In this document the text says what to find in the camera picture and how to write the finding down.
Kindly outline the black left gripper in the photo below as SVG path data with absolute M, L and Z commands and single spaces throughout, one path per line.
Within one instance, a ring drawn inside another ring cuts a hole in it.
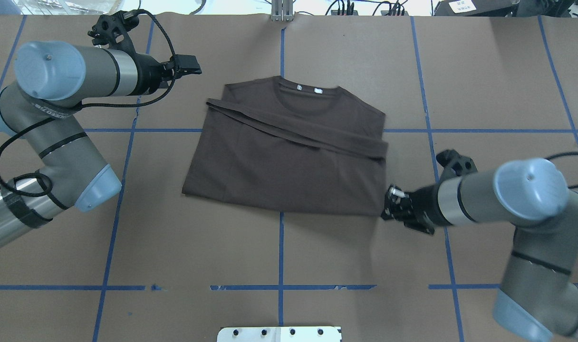
M 151 95 L 158 89 L 169 88 L 175 80 L 188 75 L 201 75 L 196 56 L 174 54 L 160 62 L 148 54 L 137 54 L 137 94 Z

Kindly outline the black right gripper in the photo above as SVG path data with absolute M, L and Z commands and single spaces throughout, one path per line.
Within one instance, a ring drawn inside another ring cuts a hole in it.
M 435 228 L 441 225 L 438 190 L 438 185 L 430 185 L 413 192 L 405 192 L 400 187 L 391 185 L 385 192 L 380 218 L 384 221 L 402 222 L 407 228 L 432 236 Z

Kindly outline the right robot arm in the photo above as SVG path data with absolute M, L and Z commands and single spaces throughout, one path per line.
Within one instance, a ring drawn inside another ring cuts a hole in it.
M 493 318 L 530 342 L 556 335 L 578 341 L 578 192 L 548 159 L 506 162 L 479 171 L 454 150 L 436 156 L 439 181 L 411 192 L 387 188 L 381 217 L 426 234 L 436 228 L 508 222 L 511 255 L 496 292 Z

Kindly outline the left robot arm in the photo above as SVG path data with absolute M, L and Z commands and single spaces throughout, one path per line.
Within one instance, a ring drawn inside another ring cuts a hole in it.
M 88 212 L 116 196 L 122 183 L 75 114 L 82 101 L 150 95 L 169 82 L 202 73 L 195 56 L 156 61 L 148 54 L 31 41 L 15 58 L 17 80 L 0 91 L 2 152 L 25 139 L 43 167 L 4 180 L 0 175 L 0 248 L 50 223 L 71 207 Z

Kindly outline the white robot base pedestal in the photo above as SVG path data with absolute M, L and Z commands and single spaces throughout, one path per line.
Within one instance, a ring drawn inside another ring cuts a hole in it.
M 225 327 L 218 342 L 341 342 L 341 327 L 332 325 L 294 325 L 268 327 Z

